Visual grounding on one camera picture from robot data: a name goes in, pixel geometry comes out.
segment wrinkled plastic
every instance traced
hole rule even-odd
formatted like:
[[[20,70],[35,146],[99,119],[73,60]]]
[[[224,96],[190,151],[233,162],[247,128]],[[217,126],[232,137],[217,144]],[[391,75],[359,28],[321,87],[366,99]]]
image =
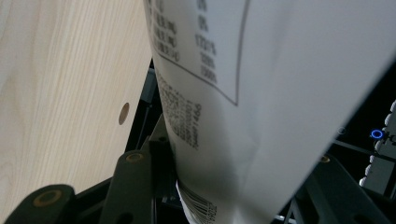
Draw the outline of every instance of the wrinkled plastic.
[[[145,1],[191,223],[268,223],[388,68],[395,1]]]

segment blue led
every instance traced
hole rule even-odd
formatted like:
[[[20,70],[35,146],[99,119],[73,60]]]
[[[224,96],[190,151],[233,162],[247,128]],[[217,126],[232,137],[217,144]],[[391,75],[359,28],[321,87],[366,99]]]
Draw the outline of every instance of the blue led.
[[[370,137],[374,139],[381,139],[384,136],[384,133],[381,130],[375,129],[372,130]]]

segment light wood panel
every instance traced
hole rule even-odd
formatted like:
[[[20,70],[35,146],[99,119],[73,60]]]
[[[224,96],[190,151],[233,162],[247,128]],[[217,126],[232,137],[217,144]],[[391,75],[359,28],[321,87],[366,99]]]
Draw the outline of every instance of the light wood panel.
[[[0,2],[0,222],[40,187],[113,174],[150,57],[142,0]]]

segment blue ring light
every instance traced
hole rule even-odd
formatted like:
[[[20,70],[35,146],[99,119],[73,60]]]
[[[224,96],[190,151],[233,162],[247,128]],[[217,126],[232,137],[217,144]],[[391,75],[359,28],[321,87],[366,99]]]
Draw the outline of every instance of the blue ring light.
[[[381,130],[375,129],[372,130],[370,137],[374,139],[381,139],[384,136],[384,133]]]

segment hole in wood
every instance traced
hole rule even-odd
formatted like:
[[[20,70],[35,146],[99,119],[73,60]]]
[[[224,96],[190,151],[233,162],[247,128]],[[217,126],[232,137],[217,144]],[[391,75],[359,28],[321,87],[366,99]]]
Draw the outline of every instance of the hole in wood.
[[[119,117],[119,124],[123,124],[125,122],[126,118],[128,117],[128,112],[129,112],[129,104],[126,103],[120,112],[120,117]]]

